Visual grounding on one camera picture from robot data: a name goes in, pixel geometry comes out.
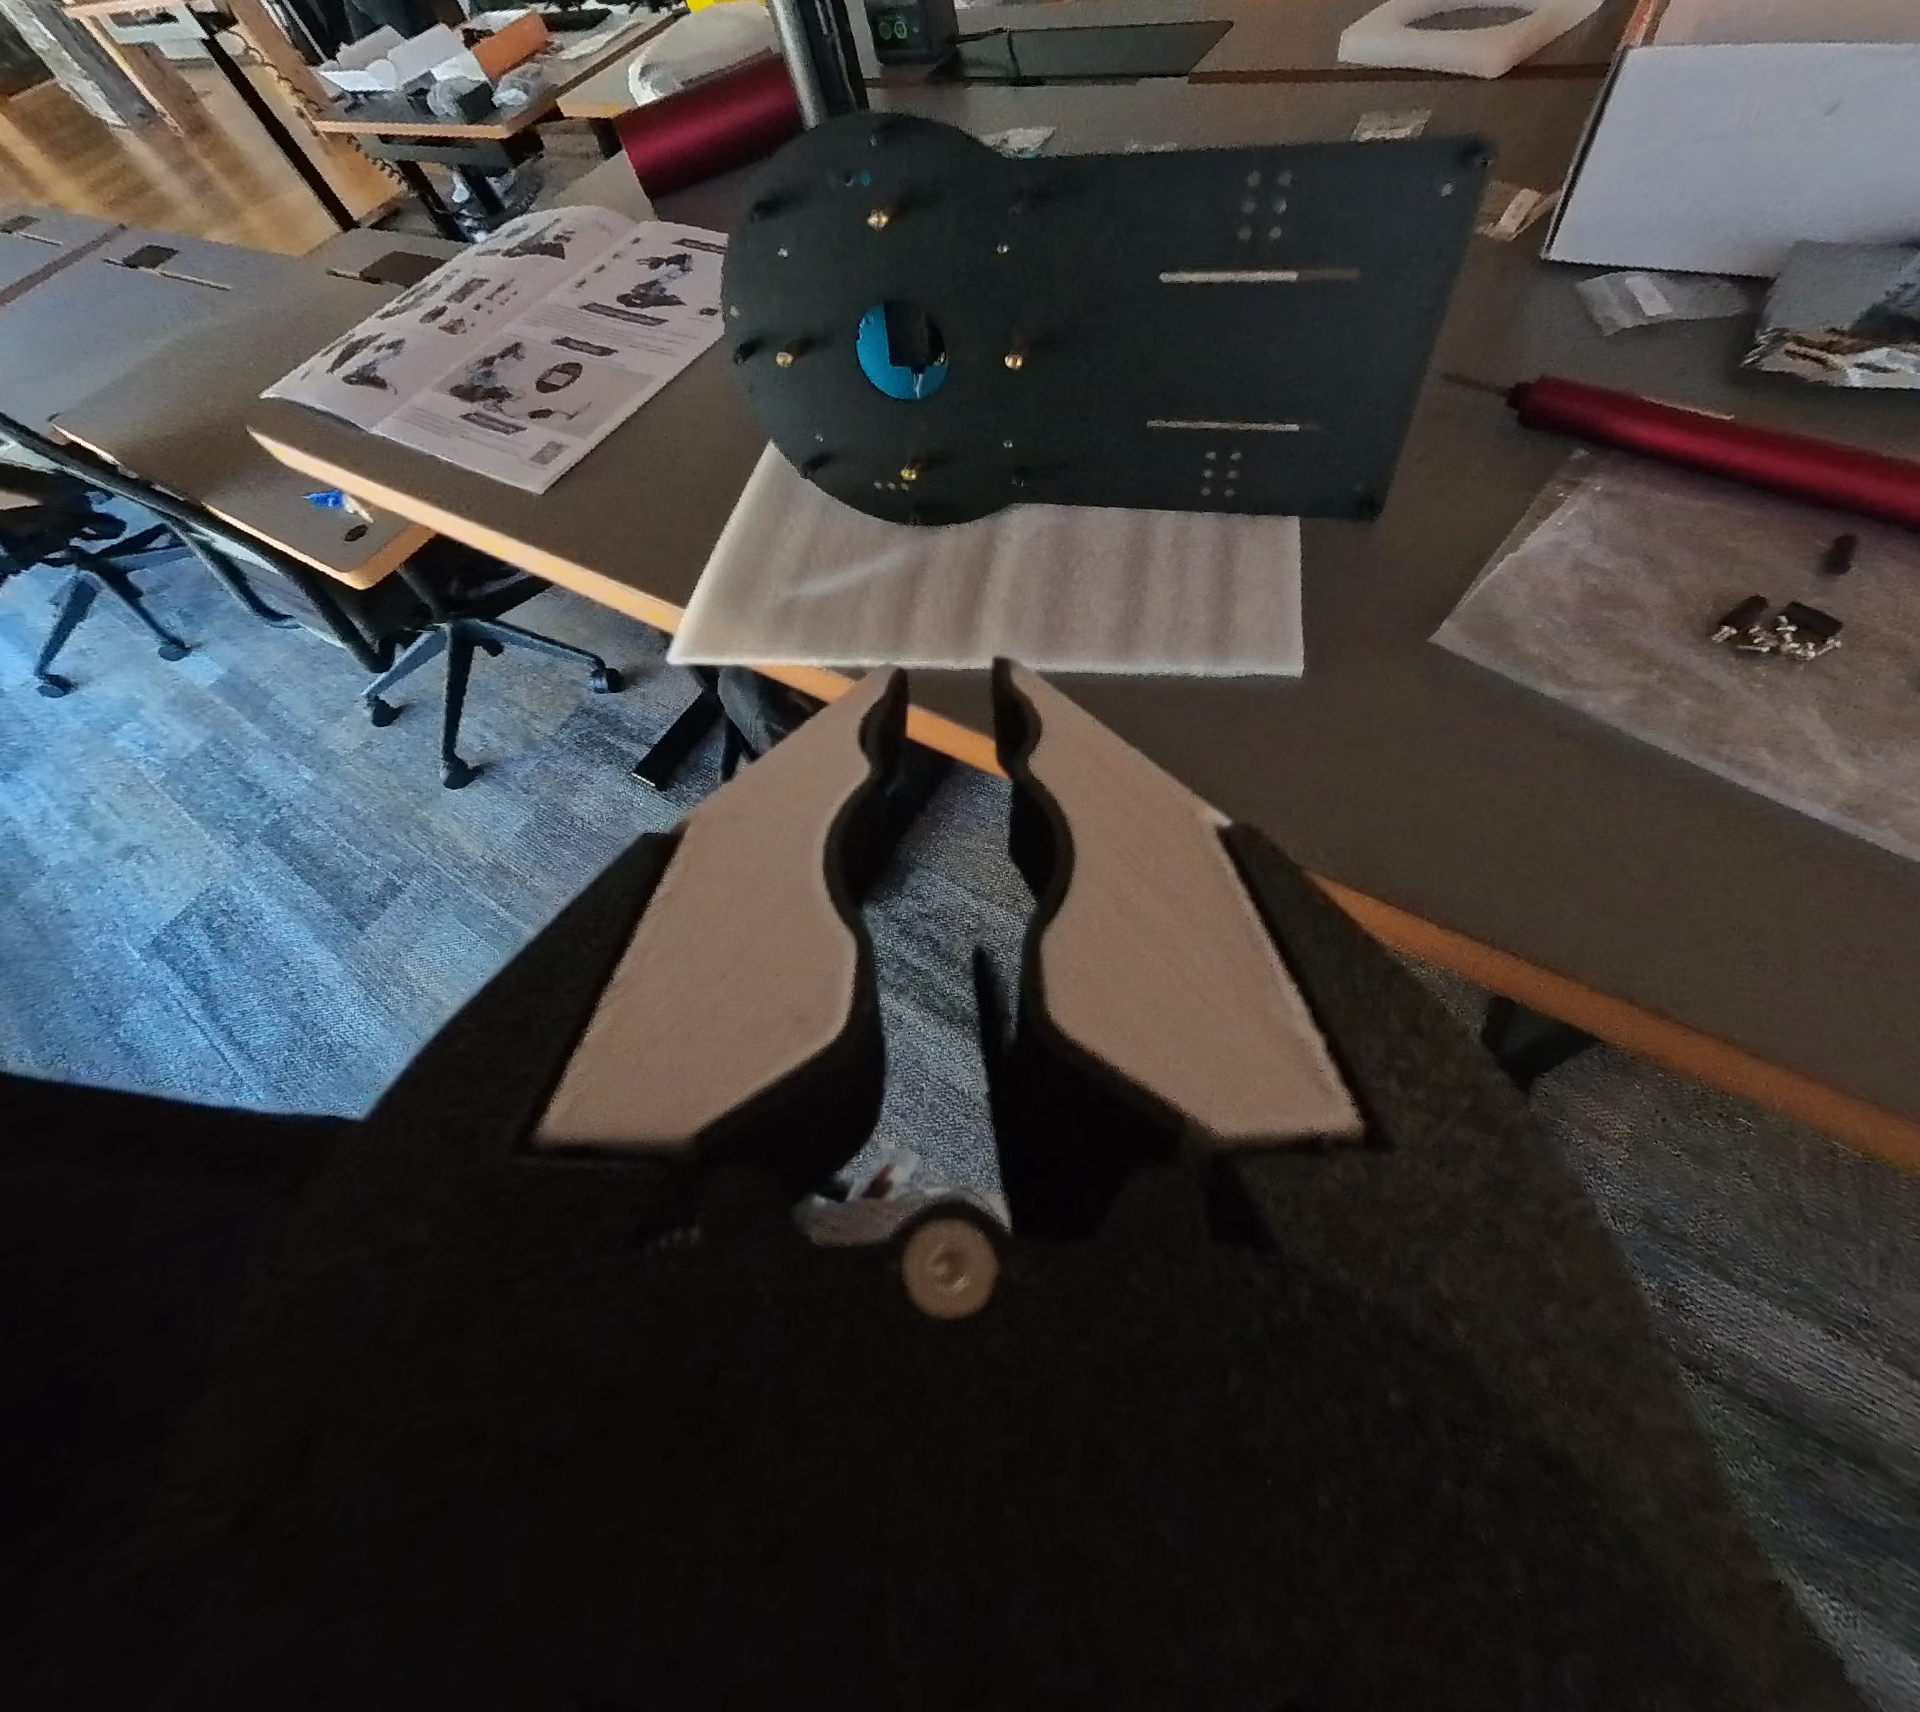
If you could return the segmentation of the printed instruction manual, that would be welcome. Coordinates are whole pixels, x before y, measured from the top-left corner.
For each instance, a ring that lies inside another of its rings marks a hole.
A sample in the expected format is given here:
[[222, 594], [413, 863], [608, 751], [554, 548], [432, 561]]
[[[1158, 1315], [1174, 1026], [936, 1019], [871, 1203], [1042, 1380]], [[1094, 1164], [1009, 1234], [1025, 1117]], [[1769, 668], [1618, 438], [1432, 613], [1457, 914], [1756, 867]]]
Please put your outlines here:
[[601, 206], [531, 211], [262, 396], [543, 494], [721, 342], [726, 250]]

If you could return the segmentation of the red screwdriver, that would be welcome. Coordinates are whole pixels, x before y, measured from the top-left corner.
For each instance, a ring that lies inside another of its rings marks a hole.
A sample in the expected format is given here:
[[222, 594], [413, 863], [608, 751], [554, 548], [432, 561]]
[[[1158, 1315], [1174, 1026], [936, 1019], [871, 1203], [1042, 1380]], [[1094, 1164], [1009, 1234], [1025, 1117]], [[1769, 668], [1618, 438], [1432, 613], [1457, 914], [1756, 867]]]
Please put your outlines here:
[[1516, 424], [1532, 431], [1918, 534], [1916, 459], [1582, 379], [1545, 376], [1498, 384], [1461, 373], [1444, 379], [1498, 397]]

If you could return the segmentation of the maroon cylindrical container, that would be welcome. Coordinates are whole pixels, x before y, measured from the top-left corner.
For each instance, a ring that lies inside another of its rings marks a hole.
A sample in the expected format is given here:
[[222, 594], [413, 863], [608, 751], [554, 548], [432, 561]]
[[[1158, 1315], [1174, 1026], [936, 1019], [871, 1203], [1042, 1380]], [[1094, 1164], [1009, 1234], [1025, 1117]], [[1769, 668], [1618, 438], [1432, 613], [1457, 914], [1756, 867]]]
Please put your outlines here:
[[805, 113], [770, 52], [626, 110], [614, 129], [636, 183], [659, 202], [770, 158], [805, 129]]

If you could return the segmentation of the black box green display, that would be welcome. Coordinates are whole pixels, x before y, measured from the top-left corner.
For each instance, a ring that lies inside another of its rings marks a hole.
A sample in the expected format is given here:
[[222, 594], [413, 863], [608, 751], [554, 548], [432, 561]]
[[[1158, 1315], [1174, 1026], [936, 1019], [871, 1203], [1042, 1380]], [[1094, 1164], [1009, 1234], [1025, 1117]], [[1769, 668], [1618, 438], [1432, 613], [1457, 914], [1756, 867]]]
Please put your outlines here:
[[938, 68], [959, 44], [957, 0], [862, 0], [881, 68]]

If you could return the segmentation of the white foam insert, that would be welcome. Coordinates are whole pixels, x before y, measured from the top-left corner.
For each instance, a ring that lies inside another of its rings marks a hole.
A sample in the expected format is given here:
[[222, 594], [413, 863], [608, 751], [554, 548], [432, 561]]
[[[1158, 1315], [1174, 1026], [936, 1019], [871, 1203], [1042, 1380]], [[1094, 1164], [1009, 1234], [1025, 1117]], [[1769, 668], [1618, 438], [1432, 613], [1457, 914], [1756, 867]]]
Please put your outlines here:
[[1342, 66], [1496, 79], [1536, 58], [1605, 0], [1386, 0], [1339, 40]]

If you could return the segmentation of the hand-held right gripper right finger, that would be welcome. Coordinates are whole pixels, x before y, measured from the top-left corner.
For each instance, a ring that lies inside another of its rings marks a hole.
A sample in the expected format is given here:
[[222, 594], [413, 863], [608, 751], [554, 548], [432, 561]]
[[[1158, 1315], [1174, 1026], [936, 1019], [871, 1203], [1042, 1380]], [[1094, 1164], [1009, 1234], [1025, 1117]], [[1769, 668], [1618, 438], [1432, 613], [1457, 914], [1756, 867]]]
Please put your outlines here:
[[1210, 1150], [1362, 1141], [1229, 818], [1033, 668], [997, 662], [992, 706], [1039, 1040]]

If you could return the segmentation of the grey table orange edge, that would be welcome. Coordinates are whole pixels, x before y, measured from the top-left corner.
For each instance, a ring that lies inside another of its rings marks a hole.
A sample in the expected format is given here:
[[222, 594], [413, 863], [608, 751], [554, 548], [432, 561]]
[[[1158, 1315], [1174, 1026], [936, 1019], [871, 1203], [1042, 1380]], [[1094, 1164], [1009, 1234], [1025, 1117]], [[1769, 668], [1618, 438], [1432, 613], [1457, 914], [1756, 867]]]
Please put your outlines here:
[[342, 513], [309, 503], [305, 494], [322, 489], [321, 480], [268, 452], [253, 419], [267, 387], [441, 261], [380, 242], [348, 270], [241, 250], [253, 261], [227, 308], [122, 378], [62, 405], [44, 431], [366, 590], [377, 572], [397, 568], [432, 532], [357, 495], [346, 495]]

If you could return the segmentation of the white foam sheet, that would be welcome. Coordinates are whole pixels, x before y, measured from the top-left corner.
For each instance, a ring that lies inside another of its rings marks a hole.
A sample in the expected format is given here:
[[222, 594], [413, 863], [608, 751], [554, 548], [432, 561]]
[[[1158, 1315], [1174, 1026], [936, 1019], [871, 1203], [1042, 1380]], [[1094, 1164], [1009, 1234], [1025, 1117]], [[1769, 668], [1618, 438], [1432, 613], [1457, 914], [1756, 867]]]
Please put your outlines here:
[[764, 448], [688, 598], [679, 665], [1300, 678], [1290, 518], [1016, 506], [890, 523]]

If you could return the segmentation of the orange cardboard box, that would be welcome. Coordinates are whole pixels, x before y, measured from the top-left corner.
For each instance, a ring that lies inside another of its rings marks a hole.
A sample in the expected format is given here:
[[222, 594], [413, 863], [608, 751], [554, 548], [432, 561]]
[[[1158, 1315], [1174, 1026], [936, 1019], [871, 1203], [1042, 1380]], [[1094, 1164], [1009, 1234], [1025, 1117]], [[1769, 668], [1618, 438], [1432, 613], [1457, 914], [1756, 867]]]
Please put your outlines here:
[[1918, 0], [1640, 0], [1545, 257], [1773, 275], [1918, 230]]

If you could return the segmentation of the black backpack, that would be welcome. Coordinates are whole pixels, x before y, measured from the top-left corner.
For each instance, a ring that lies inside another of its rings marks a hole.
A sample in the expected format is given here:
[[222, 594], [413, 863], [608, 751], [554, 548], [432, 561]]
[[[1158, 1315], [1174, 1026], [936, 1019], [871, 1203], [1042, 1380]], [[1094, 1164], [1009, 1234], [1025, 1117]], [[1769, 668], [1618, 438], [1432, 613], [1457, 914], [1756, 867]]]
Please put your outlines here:
[[726, 716], [721, 781], [777, 750], [826, 710], [826, 700], [746, 665], [719, 668], [714, 696]]

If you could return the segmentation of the wooden work table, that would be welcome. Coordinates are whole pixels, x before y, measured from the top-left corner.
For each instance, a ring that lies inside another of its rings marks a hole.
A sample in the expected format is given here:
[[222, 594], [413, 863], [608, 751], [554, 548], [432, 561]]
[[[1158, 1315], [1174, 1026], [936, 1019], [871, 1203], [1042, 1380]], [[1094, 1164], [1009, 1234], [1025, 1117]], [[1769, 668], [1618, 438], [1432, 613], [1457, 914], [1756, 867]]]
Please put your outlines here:
[[476, 88], [465, 88], [449, 113], [427, 92], [377, 92], [311, 121], [317, 134], [350, 139], [375, 163], [393, 165], [434, 232], [468, 244], [502, 219], [498, 179], [544, 158], [548, 127], [580, 125], [605, 161], [621, 156], [618, 125], [636, 106], [636, 54], [687, 15], [685, 4], [618, 14], [539, 54], [529, 88], [492, 88], [486, 104]]

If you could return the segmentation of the black flat tray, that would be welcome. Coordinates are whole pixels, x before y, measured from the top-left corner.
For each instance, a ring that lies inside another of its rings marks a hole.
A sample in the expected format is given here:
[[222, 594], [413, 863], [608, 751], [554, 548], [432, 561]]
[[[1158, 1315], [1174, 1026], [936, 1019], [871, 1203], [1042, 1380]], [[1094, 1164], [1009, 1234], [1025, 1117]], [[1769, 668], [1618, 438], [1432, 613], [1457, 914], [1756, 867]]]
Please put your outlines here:
[[936, 75], [1000, 86], [1183, 79], [1232, 19], [1005, 25], [964, 34]]

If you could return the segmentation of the blue hobby robot arm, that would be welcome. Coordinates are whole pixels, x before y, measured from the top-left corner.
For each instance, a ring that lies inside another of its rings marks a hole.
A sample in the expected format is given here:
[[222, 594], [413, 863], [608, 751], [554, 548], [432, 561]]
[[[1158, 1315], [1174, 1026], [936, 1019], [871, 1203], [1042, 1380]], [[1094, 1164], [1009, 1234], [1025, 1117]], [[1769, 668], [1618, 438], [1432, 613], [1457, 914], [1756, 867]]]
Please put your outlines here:
[[1021, 158], [841, 116], [748, 189], [733, 369], [805, 483], [887, 523], [1374, 522], [1494, 160], [1478, 134]]

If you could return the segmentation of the large clear zip bag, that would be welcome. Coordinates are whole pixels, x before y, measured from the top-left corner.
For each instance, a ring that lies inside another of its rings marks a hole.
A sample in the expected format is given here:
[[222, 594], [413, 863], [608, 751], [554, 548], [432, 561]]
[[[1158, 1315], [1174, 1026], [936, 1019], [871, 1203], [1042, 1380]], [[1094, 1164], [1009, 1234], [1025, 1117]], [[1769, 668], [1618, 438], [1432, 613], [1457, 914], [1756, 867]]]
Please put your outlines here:
[[[1845, 576], [1822, 549], [1856, 534]], [[1748, 596], [1842, 620], [1808, 664], [1715, 644]], [[1452, 656], [1903, 860], [1918, 856], [1918, 548], [1890, 523], [1579, 449], [1432, 636]]]

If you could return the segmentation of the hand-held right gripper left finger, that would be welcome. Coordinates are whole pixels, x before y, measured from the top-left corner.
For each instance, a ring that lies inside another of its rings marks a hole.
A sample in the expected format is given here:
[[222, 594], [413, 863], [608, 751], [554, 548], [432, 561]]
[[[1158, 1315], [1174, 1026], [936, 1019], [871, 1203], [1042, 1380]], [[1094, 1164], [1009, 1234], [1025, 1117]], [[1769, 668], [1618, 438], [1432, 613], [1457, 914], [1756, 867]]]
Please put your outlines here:
[[887, 1043], [860, 889], [907, 737], [876, 668], [692, 810], [535, 1130], [561, 1154], [855, 1156]]

